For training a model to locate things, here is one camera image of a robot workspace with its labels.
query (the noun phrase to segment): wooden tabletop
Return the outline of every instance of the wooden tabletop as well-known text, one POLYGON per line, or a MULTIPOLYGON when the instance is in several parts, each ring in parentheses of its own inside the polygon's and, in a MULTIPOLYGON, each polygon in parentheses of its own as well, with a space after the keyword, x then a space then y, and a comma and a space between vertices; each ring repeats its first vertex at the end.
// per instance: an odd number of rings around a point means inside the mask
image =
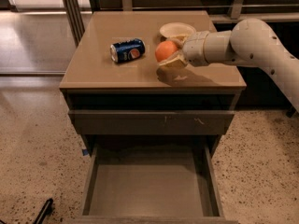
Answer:
POLYGON ((61 89, 244 89, 234 66, 214 63, 185 69, 162 69, 155 49, 159 29, 169 22, 184 22, 197 31, 216 29, 205 11, 95 12, 60 84, 61 89), (140 38, 146 53, 129 63, 111 60, 110 45, 140 38))

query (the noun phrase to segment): orange ball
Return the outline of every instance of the orange ball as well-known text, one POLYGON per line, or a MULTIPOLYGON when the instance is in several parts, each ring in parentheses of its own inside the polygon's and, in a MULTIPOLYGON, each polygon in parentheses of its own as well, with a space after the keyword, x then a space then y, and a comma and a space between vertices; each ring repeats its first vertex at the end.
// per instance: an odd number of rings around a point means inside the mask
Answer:
POLYGON ((159 63, 160 61, 167 59, 177 50, 178 47, 176 43, 174 43, 173 41, 161 42, 156 48, 156 52, 155 52, 157 62, 159 63))

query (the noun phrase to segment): open drawer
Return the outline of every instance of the open drawer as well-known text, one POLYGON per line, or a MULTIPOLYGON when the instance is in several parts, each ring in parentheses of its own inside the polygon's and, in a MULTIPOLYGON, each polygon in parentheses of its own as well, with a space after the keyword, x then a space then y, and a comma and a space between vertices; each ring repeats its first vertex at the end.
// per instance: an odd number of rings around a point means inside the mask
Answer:
POLYGON ((234 117, 228 110, 70 110, 79 134, 217 135, 226 134, 234 117))
POLYGON ((71 223, 222 223, 208 148, 190 136, 98 137, 71 223))

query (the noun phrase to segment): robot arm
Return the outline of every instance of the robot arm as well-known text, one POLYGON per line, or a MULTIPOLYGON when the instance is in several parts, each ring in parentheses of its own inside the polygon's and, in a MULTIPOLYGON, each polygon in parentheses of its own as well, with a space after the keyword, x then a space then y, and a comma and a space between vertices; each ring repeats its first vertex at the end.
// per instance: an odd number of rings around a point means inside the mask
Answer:
POLYGON ((225 63, 259 67, 299 111, 299 61, 283 47, 265 22, 247 19, 233 31, 192 34, 182 51, 185 62, 193 66, 225 63))

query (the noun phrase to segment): blue can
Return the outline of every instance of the blue can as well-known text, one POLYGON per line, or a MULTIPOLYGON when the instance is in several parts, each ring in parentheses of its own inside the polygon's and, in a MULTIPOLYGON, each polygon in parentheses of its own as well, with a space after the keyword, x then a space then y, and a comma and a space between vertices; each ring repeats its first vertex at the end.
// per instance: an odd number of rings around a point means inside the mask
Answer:
POLYGON ((133 39, 112 44, 110 47, 111 58, 115 63, 125 63, 139 58, 146 52, 144 42, 133 39))

